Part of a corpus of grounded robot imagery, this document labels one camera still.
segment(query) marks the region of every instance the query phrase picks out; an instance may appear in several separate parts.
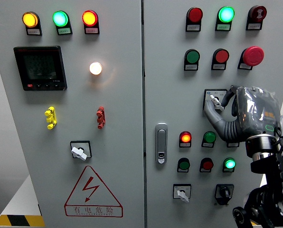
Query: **lightning bolt symbol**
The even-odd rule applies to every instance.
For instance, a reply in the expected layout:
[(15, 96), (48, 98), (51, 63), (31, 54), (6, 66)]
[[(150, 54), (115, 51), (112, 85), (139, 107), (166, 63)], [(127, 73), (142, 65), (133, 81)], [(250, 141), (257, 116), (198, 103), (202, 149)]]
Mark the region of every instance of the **lightning bolt symbol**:
[(85, 203), (87, 203), (89, 200), (90, 200), (90, 197), (93, 195), (93, 193), (98, 189), (99, 185), (97, 186), (93, 186), (93, 187), (90, 187), (90, 188), (87, 188), (88, 185), (91, 183), (91, 181), (93, 180), (94, 178), (93, 177), (90, 177), (90, 179), (88, 180), (88, 182), (85, 184), (84, 188), (83, 188), (83, 191), (85, 190), (89, 190), (89, 189), (94, 189), (91, 193), (91, 195), (89, 197), (87, 197), (85, 199)]

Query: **plastic cover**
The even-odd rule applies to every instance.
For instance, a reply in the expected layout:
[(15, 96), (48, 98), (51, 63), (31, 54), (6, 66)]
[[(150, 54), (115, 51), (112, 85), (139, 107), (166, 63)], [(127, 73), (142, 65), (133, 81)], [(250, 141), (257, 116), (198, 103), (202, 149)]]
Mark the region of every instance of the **plastic cover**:
[(280, 127), (280, 106), (274, 93), (258, 87), (239, 87), (236, 91), (238, 119), (245, 136), (274, 135)]

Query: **yellow black hazard stripe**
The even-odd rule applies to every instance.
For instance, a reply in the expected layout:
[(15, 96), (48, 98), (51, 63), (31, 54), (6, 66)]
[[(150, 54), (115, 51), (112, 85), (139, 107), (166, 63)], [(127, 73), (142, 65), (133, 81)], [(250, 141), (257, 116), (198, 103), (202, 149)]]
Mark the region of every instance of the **yellow black hazard stripe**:
[(0, 226), (4, 227), (45, 227), (41, 215), (0, 215)]

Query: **red terminal connector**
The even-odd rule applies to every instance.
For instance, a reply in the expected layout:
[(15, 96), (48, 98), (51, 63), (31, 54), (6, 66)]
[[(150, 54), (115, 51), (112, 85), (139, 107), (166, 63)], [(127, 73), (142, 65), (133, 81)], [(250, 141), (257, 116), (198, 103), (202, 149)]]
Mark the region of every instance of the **red terminal connector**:
[(96, 115), (98, 116), (97, 122), (98, 122), (98, 129), (102, 129), (105, 125), (105, 115), (104, 115), (104, 107), (100, 106), (96, 112)]

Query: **digital power meter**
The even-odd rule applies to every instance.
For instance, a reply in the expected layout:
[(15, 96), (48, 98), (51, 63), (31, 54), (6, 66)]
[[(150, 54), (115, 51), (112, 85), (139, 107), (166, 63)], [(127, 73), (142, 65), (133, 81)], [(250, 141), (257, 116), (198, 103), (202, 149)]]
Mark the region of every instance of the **digital power meter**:
[(66, 90), (60, 46), (15, 47), (14, 53), (24, 90)]

